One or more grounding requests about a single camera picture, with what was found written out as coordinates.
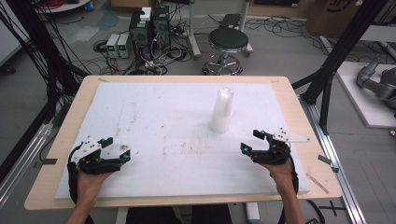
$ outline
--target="black stool seat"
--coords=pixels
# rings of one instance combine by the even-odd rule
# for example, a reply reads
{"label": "black stool seat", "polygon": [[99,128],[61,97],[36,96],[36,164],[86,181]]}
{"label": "black stool seat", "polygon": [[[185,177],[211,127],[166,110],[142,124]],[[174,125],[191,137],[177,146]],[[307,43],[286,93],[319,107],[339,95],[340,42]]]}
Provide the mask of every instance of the black stool seat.
{"label": "black stool seat", "polygon": [[214,48],[240,51],[248,45],[248,37],[242,31],[223,27],[210,33],[209,43]]}

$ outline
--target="white bottle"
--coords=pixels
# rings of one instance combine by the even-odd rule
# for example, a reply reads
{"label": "white bottle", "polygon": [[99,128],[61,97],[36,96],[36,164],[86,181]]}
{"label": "white bottle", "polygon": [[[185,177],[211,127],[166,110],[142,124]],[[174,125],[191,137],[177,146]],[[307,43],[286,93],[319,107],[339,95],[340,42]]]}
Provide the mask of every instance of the white bottle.
{"label": "white bottle", "polygon": [[210,128],[215,133],[225,133],[230,127],[233,114],[233,91],[222,88],[218,91],[218,98],[212,111]]}

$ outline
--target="metal stool base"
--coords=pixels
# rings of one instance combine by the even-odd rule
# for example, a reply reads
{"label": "metal stool base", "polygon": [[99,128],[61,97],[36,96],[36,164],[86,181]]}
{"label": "metal stool base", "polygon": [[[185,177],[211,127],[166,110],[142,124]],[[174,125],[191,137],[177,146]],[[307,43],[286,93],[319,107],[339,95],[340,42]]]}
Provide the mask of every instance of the metal stool base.
{"label": "metal stool base", "polygon": [[206,70],[203,69],[204,74],[205,71],[209,71],[220,76],[234,76],[242,72],[239,61],[234,56],[228,55],[227,52],[210,56],[206,60],[205,68]]}

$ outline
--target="wooden table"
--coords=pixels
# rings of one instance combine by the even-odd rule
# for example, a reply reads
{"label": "wooden table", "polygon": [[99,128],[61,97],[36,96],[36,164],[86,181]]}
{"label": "wooden table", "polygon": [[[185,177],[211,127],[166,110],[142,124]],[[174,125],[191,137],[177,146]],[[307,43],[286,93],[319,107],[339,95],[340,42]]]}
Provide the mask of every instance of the wooden table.
{"label": "wooden table", "polygon": [[[164,76],[164,77],[118,77],[91,76],[86,77],[78,94],[70,107],[48,158],[58,159],[55,165],[43,165],[28,197],[25,207],[28,210],[71,208],[71,200],[57,200],[54,198],[62,177],[63,169],[70,148],[74,145],[78,129],[84,120],[96,89],[101,82],[172,82],[172,83],[261,83],[271,84],[276,99],[283,112],[284,119],[290,131],[311,139],[310,143],[296,144],[295,147],[300,161],[306,171],[311,190],[306,194],[299,194],[300,199],[336,198],[342,194],[331,167],[318,160],[318,155],[324,153],[313,132],[310,123],[298,101],[294,90],[285,77],[195,77],[195,76]],[[278,195],[207,195],[180,197],[139,197],[99,199],[98,207],[123,207],[138,205],[176,205],[198,203],[246,203],[279,200]]]}

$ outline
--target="stool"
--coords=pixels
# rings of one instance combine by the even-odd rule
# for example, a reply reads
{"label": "stool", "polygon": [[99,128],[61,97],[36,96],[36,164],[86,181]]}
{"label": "stool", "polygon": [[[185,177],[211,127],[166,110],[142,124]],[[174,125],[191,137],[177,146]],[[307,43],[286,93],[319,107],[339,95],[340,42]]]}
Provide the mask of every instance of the stool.
{"label": "stool", "polygon": [[228,53],[239,52],[247,48],[248,37],[239,30],[222,27],[212,31],[209,44],[221,54],[210,56],[202,69],[204,75],[209,72],[216,75],[235,75],[242,72],[239,61]]}

